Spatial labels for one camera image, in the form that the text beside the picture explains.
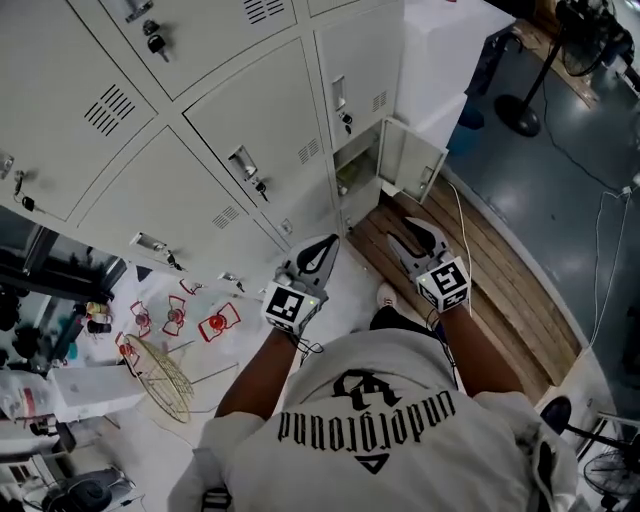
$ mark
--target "open locker door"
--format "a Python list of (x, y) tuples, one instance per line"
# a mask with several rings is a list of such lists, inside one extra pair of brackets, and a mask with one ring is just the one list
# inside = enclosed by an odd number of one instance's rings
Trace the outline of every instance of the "open locker door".
[(386, 117), (382, 121), (377, 175), (390, 184), (392, 190), (404, 192), (422, 203), (447, 153), (447, 149), (425, 140), (407, 125)]

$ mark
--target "white t-shirt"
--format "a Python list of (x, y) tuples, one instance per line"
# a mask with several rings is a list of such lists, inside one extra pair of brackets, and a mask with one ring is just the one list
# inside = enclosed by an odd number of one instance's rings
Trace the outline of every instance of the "white t-shirt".
[[(551, 492), (536, 485), (544, 443)], [(283, 412), (211, 420), (194, 454), (172, 512), (221, 485), (237, 512), (533, 512), (541, 496), (568, 510), (577, 482), (575, 454), (524, 395), (458, 392), (440, 343), (397, 329), (326, 345), (291, 377)]]

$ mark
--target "dark tiled floor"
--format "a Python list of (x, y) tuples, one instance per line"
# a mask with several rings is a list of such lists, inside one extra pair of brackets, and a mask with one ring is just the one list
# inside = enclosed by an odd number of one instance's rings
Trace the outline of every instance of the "dark tiled floor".
[[(545, 269), (587, 338), (594, 326), (595, 221), (603, 187), (552, 145), (546, 131), (528, 139), (506, 128), (493, 111), (503, 93), (524, 98), (542, 62), (525, 51), (505, 54), (484, 97), (470, 103), (485, 115), (485, 127), (465, 154), (451, 155), (452, 169), (506, 222)], [(638, 116), (635, 96), (610, 77), (595, 80), (601, 103), (589, 109), (554, 73), (546, 79), (548, 123), (556, 142), (590, 172), (620, 189), (640, 171), (632, 144)], [(544, 112), (542, 89), (533, 107)], [(640, 302), (640, 190), (627, 215), (613, 287), (594, 350), (610, 380), (618, 408), (640, 416), (640, 391), (621, 371), (631, 321), (627, 310)], [(602, 305), (624, 211), (622, 200), (605, 199), (600, 220), (599, 303)]]

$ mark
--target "sneaker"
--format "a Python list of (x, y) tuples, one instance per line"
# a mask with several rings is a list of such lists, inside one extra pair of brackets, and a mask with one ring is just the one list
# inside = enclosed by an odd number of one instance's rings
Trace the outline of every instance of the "sneaker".
[(389, 283), (382, 283), (380, 288), (378, 288), (377, 294), (378, 308), (382, 309), (385, 306), (391, 306), (392, 308), (396, 307), (398, 303), (398, 297), (396, 296), (396, 292)]

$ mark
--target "wire basket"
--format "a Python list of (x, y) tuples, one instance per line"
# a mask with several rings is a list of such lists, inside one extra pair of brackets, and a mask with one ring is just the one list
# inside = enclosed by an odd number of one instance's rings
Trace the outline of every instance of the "wire basket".
[(193, 386), (176, 363), (148, 341), (125, 336), (123, 356), (149, 396), (174, 420), (188, 423)]

